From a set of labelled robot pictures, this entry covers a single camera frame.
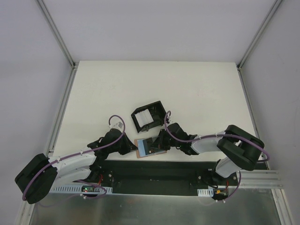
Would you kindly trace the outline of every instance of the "purple cable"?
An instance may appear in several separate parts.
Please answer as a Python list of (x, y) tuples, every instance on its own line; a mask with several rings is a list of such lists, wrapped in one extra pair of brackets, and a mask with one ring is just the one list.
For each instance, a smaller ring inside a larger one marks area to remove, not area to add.
[(228, 198), (231, 198), (231, 197), (233, 196), (233, 194), (236, 193), (236, 191), (239, 189), (239, 187), (240, 187), (240, 181), (242, 180), (242, 173), (239, 171), (239, 174), (240, 174), (240, 179), (239, 179), (238, 185), (236, 186), (235, 190), (231, 193), (231, 195), (229, 195), (229, 196), (226, 198), (226, 200), (227, 200)]
[[(108, 124), (109, 124), (109, 125), (111, 124), (110, 121), (111, 121), (111, 119), (112, 119), (113, 117), (118, 117), (118, 118), (122, 121), (122, 123), (123, 123), (123, 125), (124, 125), (124, 129), (123, 129), (123, 132), (122, 132), (122, 134), (120, 135), (120, 137), (118, 137), (115, 141), (113, 141), (113, 142), (111, 142), (111, 143), (109, 143), (109, 144), (107, 144), (107, 145), (101, 146), (101, 147), (99, 147), (99, 148), (95, 148), (95, 149), (91, 149), (91, 150), (84, 151), (83, 154), (89, 153), (89, 152), (92, 152), (92, 151), (97, 151), (97, 150), (100, 150), (100, 149), (107, 148), (107, 147), (109, 147), (109, 146), (115, 144), (117, 141), (119, 141), (119, 140), (122, 138), (122, 136), (125, 134), (125, 122), (124, 122), (124, 120), (123, 120), (120, 116), (118, 116), (118, 115), (112, 115), (112, 116), (109, 118), (109, 120), (108, 120)], [(80, 152), (74, 153), (74, 154), (71, 154), (71, 155), (62, 157), (62, 158), (60, 159), (60, 161), (65, 160), (65, 159), (67, 159), (67, 158), (74, 157), (74, 156), (79, 156), (79, 155), (81, 155)], [(24, 192), (23, 192), (23, 196), (22, 196), (23, 201), (26, 201), (26, 194), (27, 194), (27, 191), (28, 191), (28, 189), (30, 188), (30, 186), (32, 185), (32, 183), (36, 180), (36, 178), (37, 178), (37, 177), (38, 177), (45, 169), (47, 169), (48, 167), (50, 167), (51, 165), (53, 165), (53, 164), (55, 164), (55, 163), (57, 163), (57, 162), (58, 162), (58, 160), (54, 160), (53, 162), (50, 162), (49, 164), (45, 165), (42, 169), (40, 169), (40, 171), (38, 171), (36, 175), (34, 175), (34, 177), (33, 177), (33, 178), (31, 179), (31, 181), (28, 183), (27, 187), (25, 188), (25, 190), (24, 190)]]
[(193, 139), (193, 140), (181, 140), (177, 137), (175, 137), (174, 135), (171, 134), (171, 132), (169, 131), (168, 129), (168, 126), (167, 126), (167, 117), (171, 115), (171, 111), (168, 111), (166, 114), (165, 114), (165, 119), (164, 119), (164, 124), (165, 124), (165, 130), (168, 132), (168, 134), (174, 138), (176, 141), (178, 142), (183, 142), (183, 143), (191, 143), (191, 142), (195, 142), (195, 141), (199, 141), (201, 139), (204, 139), (204, 138), (210, 138), (210, 137), (233, 137), (233, 138), (237, 138), (237, 139), (240, 139), (241, 141), (243, 142), (247, 142), (248, 144), (251, 144), (253, 147), (257, 148), (259, 151), (261, 151), (263, 154), (265, 154), (267, 156), (266, 159), (262, 159), (262, 160), (258, 160), (257, 162), (258, 163), (261, 163), (261, 162), (266, 162), (266, 161), (269, 161), (270, 159), (270, 155), (269, 153), (261, 148), (260, 146), (258, 146), (257, 144), (249, 141), (248, 139), (244, 138), (244, 137), (241, 137), (241, 136), (238, 136), (238, 135), (227, 135), (227, 134), (214, 134), (214, 135), (205, 135), (205, 136), (202, 136), (201, 138), (196, 138), (196, 139)]

